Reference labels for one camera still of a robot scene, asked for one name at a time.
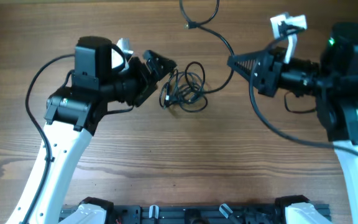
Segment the white bracket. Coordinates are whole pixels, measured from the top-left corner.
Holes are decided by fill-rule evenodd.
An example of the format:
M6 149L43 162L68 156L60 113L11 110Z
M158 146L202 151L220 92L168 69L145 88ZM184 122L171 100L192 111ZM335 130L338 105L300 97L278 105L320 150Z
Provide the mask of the white bracket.
M283 14L270 18L270 21L272 23L273 36L275 39L281 37L282 34L280 33L280 26L283 23L285 23L288 26L297 26L303 29L308 28L305 15L292 17L289 15L289 13L284 12ZM298 37L296 36L296 34L288 36L288 48L285 54L284 63L286 64L290 63L290 60L293 54L295 53L297 41L298 41Z

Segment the wooden table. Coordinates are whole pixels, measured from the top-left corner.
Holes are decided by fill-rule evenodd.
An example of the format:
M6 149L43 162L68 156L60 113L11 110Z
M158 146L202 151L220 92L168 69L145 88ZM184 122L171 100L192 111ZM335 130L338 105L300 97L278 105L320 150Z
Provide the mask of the wooden table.
M194 20L204 19L214 1L187 1L185 7ZM208 27L242 54L272 39L269 18L284 11L306 14L309 29L299 36L296 56L317 62L335 22L358 22L358 3L350 0L222 1ZM219 86L229 75L227 49L211 34L185 30L184 24L177 1L0 5L0 223L21 196L39 149L40 136L24 109L36 71L51 58L73 52L81 36L127 37L138 55L152 49L174 59L180 70L201 62L210 87ZM58 62L37 81L30 105L40 123L47 97L71 68L72 60ZM208 95L201 113L162 110L154 93L131 113L103 118L65 203L74 205L87 196L117 205L271 203L275 197L303 194L329 203L335 223L350 223L334 152L274 135L252 111L247 91L247 82L235 74L224 90ZM300 138L326 141L316 115L287 113L283 94L256 96L266 117ZM291 98L290 103L298 109L314 106L311 98Z

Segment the wood grain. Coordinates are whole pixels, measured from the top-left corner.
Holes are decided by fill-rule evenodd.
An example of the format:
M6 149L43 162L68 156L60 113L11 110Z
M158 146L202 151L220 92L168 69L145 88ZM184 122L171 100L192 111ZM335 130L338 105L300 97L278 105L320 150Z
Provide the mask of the wood grain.
M186 2L194 20L207 18L214 1ZM297 57L318 61L337 21L358 22L354 1L222 1L208 27L220 32L235 53L259 50L271 40L269 17L289 11L306 14L309 29L299 38ZM0 5L0 223L21 196L34 164L40 136L24 109L36 71L57 55L73 52L79 37L130 38L138 55L152 49L177 61L206 68L211 88L229 74L227 49L201 30L184 30L176 1ZM64 60L37 81L31 108L43 123L45 100L73 67ZM65 199L87 196L117 205L194 205L222 202L273 202L303 194L329 203L335 223L350 223L346 187L337 157L330 150L293 144L274 135L257 119L247 82L235 75L228 86L208 95L202 113L162 110L153 94L131 113L103 118L74 173ZM283 94L257 95L271 122L300 138L326 141L315 114L288 114ZM313 99L290 99L307 109ZM112 108L122 107L113 103Z

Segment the cable connector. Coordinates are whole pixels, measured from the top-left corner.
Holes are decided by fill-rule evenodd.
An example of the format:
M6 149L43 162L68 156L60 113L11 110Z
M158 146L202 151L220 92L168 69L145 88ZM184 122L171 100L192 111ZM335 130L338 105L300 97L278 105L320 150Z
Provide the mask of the cable connector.
M187 24L185 24L185 29L194 29L197 28L197 23L196 22L189 22Z

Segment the wooden tabletop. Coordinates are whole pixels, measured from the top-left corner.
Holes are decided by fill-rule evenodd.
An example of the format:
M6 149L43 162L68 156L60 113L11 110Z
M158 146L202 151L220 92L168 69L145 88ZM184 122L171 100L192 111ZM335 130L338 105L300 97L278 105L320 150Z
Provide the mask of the wooden tabletop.
M201 20L213 12L214 1L186 1L185 7ZM350 0L232 0L222 1L207 27L243 54L272 40L269 18L285 11L307 16L309 28L298 38L296 56L316 62L335 22L358 22L358 3ZM0 5L0 223L16 206L39 150L41 138L24 108L37 70L73 52L81 36L113 42L127 37L137 55L154 50L174 59L179 70L201 62L210 88L218 87L229 75L229 52L213 35L185 30L184 24L177 1ZM37 80L30 107L40 123L45 122L46 99L72 68L72 59L58 62ZM316 114L285 111L284 93L256 95L266 117L300 138L326 141ZM238 74L207 97L208 107L191 114L162 110L156 92L133 112L103 118L77 165L65 203L88 196L116 205L272 203L276 197L303 194L330 204L335 223L351 223L341 166L332 150L297 145L269 131L253 112L248 84ZM314 100L291 97L290 104L308 109Z

